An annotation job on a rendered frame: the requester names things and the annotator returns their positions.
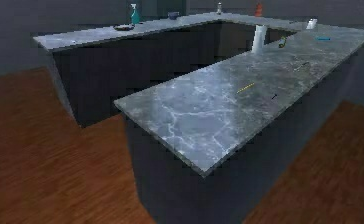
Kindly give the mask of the dark marble-topped kitchen counter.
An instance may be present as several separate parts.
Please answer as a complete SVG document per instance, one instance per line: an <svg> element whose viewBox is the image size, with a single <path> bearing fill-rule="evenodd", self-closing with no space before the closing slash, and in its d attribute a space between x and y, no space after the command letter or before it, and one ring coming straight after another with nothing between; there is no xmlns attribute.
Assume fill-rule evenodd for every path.
<svg viewBox="0 0 364 224"><path fill-rule="evenodd" d="M267 32L252 53L257 25ZM123 117L156 224L241 224L340 103L364 30L203 13L38 43L79 125Z"/></svg>

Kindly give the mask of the yellow pencil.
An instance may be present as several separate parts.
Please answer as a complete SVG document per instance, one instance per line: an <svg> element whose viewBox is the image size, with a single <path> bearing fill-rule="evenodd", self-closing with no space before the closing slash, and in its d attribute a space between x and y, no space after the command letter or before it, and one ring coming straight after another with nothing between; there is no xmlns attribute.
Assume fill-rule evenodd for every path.
<svg viewBox="0 0 364 224"><path fill-rule="evenodd" d="M251 83L251 84L249 84L249 85L247 85L247 86L242 87L241 89L239 89L239 90L237 91L237 94L238 94L238 93L241 93L242 91L244 91L244 90L246 90L246 89L248 89L248 88L250 88L250 87L252 87L252 86L254 86L254 85L255 85L255 83Z"/></svg>

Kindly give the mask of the teal spray bottle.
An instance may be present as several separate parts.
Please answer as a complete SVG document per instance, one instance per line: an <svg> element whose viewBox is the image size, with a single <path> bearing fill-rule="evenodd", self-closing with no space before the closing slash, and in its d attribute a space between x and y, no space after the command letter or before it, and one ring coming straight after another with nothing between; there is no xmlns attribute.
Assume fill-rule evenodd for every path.
<svg viewBox="0 0 364 224"><path fill-rule="evenodd" d="M133 3L131 5L131 7L132 7L132 10L133 10L133 12L131 14L131 23L132 24L138 24L140 22L140 15L139 15L139 13L138 13L138 11L136 9L136 4Z"/></svg>

